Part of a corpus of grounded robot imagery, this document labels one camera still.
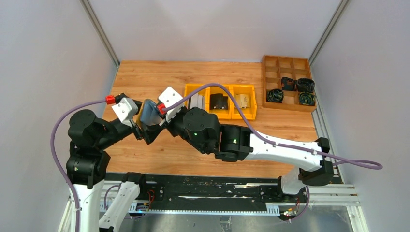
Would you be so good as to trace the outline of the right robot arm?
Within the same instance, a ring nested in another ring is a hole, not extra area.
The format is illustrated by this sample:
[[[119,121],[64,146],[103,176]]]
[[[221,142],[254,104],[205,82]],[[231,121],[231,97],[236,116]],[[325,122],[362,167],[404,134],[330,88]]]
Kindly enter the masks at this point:
[[[328,140],[296,142],[252,131],[248,127],[220,124],[215,114],[194,107],[165,113],[165,126],[173,137],[179,136],[202,154],[214,154],[225,162],[267,160],[294,166],[278,178],[276,194],[296,195],[305,186],[325,186],[333,178],[330,161],[320,152],[328,153]]]

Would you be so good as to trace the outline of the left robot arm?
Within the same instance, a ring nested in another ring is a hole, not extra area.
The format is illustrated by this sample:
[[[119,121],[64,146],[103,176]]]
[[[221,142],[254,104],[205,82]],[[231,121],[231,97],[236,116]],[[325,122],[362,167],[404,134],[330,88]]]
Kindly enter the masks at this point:
[[[123,176],[119,190],[105,214],[99,216],[101,194],[105,185],[110,156],[108,147],[134,134],[141,135],[133,122],[142,102],[125,94],[107,96],[103,101],[120,111],[117,119],[109,122],[98,118],[87,106],[73,109],[69,120],[68,136],[70,157],[66,163],[66,175],[74,203],[72,223],[74,232],[117,232],[132,202],[148,194],[145,174],[128,172]]]

